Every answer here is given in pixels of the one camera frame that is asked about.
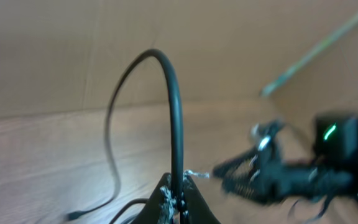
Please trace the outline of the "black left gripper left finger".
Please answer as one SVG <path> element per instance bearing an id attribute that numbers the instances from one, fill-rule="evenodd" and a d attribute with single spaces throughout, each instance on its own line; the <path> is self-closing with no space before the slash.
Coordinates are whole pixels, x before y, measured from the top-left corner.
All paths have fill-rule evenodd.
<path id="1" fill-rule="evenodd" d="M 175 208 L 170 190 L 171 174 L 164 173 L 132 224 L 171 224 Z"/>

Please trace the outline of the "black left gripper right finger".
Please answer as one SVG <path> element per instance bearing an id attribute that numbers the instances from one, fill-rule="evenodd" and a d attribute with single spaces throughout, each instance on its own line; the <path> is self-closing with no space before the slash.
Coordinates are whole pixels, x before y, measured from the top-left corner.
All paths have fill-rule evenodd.
<path id="1" fill-rule="evenodd" d="M 180 223 L 184 224 L 220 224 L 208 207 L 192 177 L 208 179 L 209 174 L 186 170 L 183 173 L 183 192 L 180 212 Z"/>

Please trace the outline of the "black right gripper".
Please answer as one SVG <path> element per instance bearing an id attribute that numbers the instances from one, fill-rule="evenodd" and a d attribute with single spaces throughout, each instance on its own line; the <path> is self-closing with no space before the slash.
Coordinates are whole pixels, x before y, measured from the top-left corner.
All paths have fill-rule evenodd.
<path id="1" fill-rule="evenodd" d="M 276 135 L 280 120 L 256 124 L 250 135 L 255 149 L 239 154 L 213 168 L 213 177 L 223 179 L 225 192 L 254 202 L 279 202 L 287 197 L 318 198 L 348 194 L 353 175 L 312 162 L 285 162 Z"/>

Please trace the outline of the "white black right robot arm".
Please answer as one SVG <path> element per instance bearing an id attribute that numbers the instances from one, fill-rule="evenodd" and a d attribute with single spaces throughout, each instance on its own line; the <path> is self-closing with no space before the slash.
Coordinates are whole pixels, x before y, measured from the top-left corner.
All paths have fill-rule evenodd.
<path id="1" fill-rule="evenodd" d="M 323 113 L 314 119 L 314 156 L 285 161 L 277 134 L 280 119 L 251 129 L 255 144 L 248 151 L 213 168 L 226 192 L 257 203 L 281 202 L 288 197 L 309 200 L 348 196 L 358 202 L 358 115 Z"/>

